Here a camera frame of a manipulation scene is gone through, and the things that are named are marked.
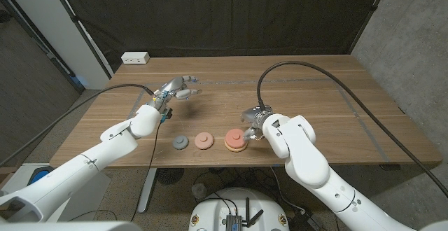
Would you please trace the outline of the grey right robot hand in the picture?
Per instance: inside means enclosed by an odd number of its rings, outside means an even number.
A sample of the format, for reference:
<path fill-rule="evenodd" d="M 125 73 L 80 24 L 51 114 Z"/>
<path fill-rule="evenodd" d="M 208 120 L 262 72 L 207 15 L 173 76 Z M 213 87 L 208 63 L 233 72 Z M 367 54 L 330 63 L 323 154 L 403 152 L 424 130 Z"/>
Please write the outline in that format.
<path fill-rule="evenodd" d="M 264 109 L 255 106 L 243 111 L 240 115 L 241 121 L 251 124 L 251 126 L 243 133 L 243 140 L 247 142 L 250 139 L 256 139 L 257 133 L 262 131 L 264 121 L 272 114 L 273 110 L 271 106 L 266 106 Z"/>

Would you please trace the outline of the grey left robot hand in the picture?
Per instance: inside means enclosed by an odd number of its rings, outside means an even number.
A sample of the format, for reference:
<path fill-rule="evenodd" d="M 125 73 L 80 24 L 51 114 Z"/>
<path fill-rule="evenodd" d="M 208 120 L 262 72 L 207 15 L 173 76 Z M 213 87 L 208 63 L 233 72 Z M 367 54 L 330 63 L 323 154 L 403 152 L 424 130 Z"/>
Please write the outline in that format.
<path fill-rule="evenodd" d="M 169 110 L 167 104 L 173 97 L 178 100 L 184 100 L 192 95 L 202 93 L 202 90 L 188 88 L 188 83 L 196 82 L 197 78 L 195 76 L 175 77 L 165 83 L 159 90 L 154 91 L 149 105 L 157 109 L 161 114 L 166 114 Z"/>

